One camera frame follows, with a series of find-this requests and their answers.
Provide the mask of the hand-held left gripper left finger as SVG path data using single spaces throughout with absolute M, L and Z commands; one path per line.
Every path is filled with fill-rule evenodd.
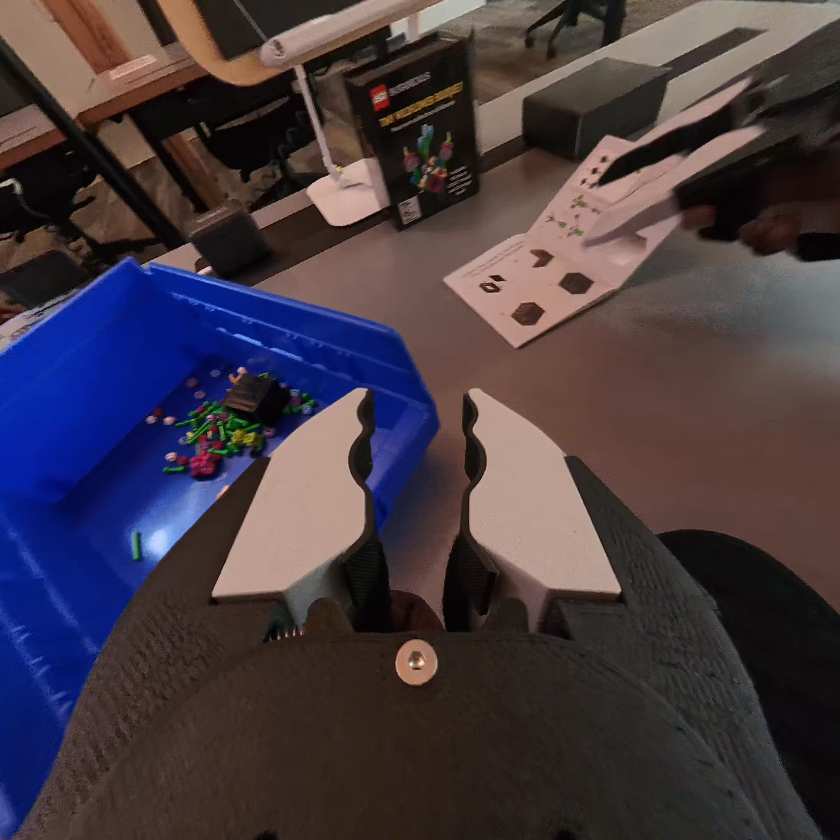
M 366 480 L 375 430 L 372 391 L 356 388 L 274 450 L 212 589 L 219 603 L 282 604 L 304 621 L 315 601 L 387 621 L 391 589 Z

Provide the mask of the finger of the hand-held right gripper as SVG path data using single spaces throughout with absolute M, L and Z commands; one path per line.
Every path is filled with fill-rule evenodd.
M 742 79 L 653 129 L 598 175 L 601 190 L 614 183 L 664 192 L 754 189 L 778 168 L 778 120 L 765 114 L 770 86 Z
M 614 184 L 622 193 L 589 227 L 585 248 L 600 248 L 697 209 L 708 207 L 712 239 L 732 241 L 765 205 L 764 179 L 773 160 L 773 134 L 764 125 L 703 140 L 698 127 L 675 129 L 597 166 L 594 192 Z

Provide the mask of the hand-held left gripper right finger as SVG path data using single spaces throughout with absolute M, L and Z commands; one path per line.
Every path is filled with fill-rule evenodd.
M 618 603 L 623 591 L 564 451 L 486 392 L 464 395 L 465 474 L 444 578 L 444 619 L 486 621 L 520 602 L 547 621 L 556 602 Z

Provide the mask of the matte black box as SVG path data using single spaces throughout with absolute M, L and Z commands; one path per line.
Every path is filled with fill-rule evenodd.
M 523 99 L 522 139 L 582 161 L 606 136 L 626 139 L 654 125 L 669 75 L 669 67 L 599 59 Z

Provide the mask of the pile of small toy bricks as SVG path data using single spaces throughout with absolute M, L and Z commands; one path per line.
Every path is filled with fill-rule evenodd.
M 290 388 L 276 427 L 225 411 L 222 401 L 242 374 Z M 212 356 L 167 393 L 121 443 L 112 464 L 111 526 L 119 558 L 149 570 L 236 478 L 324 407 L 323 387 L 267 353 Z

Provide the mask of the white instruction booklet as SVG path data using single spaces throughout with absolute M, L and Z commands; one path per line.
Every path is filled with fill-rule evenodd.
M 674 168 L 678 157 L 599 186 L 608 166 L 632 143 L 601 140 L 530 229 L 451 272 L 444 284 L 513 348 L 521 348 L 610 297 L 665 241 L 676 221 L 594 246 L 591 228 L 605 211 Z

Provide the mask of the blue plastic bin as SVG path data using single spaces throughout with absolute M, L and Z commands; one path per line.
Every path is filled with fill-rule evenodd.
M 2 838 L 23 823 L 118 617 L 174 543 L 249 466 L 190 458 L 188 416 L 239 366 L 319 413 L 374 393 L 369 480 L 383 525 L 434 439 L 433 397 L 391 328 L 131 259 L 2 351 Z

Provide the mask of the black glossy cardboard box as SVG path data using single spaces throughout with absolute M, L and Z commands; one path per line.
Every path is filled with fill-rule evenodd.
M 343 75 L 374 184 L 413 227 L 480 189 L 474 39 L 431 33 Z

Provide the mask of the grey desk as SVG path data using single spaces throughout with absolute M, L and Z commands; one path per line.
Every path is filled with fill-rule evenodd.
M 614 297 L 513 349 L 443 278 L 530 227 L 573 165 L 519 140 L 522 100 L 601 56 L 662 65 L 763 30 L 673 79 L 667 119 L 838 18 L 835 3 L 704 2 L 482 104 L 491 167 L 467 202 L 404 233 L 339 240 L 295 195 L 257 213 L 284 235 L 255 288 L 392 326 L 440 430 L 381 531 L 392 584 L 439 606 L 466 487 L 463 394 L 478 387 L 577 455 L 653 531 L 744 539 L 838 607 L 838 263 L 753 259 L 677 232 Z

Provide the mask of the person's right hand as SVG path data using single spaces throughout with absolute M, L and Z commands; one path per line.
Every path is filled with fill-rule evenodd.
M 772 171 L 758 216 L 741 226 L 738 240 L 755 255 L 793 254 L 804 235 L 838 235 L 838 158 Z

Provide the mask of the black toy brick base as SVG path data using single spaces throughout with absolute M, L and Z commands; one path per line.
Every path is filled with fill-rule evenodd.
M 275 378 L 241 374 L 227 392 L 222 407 L 252 424 L 276 427 L 289 407 L 291 391 Z

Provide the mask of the black office chair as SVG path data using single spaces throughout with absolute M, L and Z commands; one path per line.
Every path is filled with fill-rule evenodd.
M 562 1 L 527 27 L 524 32 L 523 44 L 526 49 L 530 49 L 534 43 L 533 34 L 535 31 L 552 21 L 556 21 L 546 47 L 546 57 L 552 59 L 557 55 L 554 42 L 560 31 L 565 28 L 576 27 L 579 18 L 584 15 L 602 24 L 602 47 L 609 46 L 622 36 L 626 10 L 627 1 Z
M 25 184 L 2 172 L 2 242 L 15 252 L 2 262 L 2 307 L 35 310 L 84 287 L 96 274 L 92 241 L 71 221 L 75 194 L 38 208 Z

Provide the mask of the black mesh cushion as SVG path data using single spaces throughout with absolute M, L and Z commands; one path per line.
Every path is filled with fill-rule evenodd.
M 795 789 L 839 838 L 839 615 L 766 552 L 727 534 L 659 540 L 715 601 Z

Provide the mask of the black board on white stand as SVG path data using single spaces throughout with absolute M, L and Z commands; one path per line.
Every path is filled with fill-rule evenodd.
M 199 7 L 192 1 L 162 1 L 161 10 L 186 52 L 216 79 L 252 87 L 281 72 L 293 70 L 327 174 L 310 184 L 308 199 L 332 227 L 348 227 L 378 214 L 389 205 L 381 174 L 372 173 L 366 159 L 336 166 L 322 129 L 308 83 L 305 64 L 351 41 L 401 19 L 408 22 L 410 39 L 419 35 L 417 18 L 436 1 L 365 1 L 325 15 L 310 15 L 297 26 L 285 26 L 272 37 L 257 25 L 240 2 L 240 16 L 260 38 L 259 50 L 233 59 L 223 57 Z

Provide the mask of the black light stand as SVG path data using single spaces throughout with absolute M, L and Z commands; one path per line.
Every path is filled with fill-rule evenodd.
M 1 68 L 12 84 L 32 100 L 63 139 L 69 142 L 71 149 L 81 154 L 163 245 L 173 250 L 186 244 L 181 232 L 152 202 L 117 157 L 95 136 L 76 124 L 4 38 L 1 39 Z

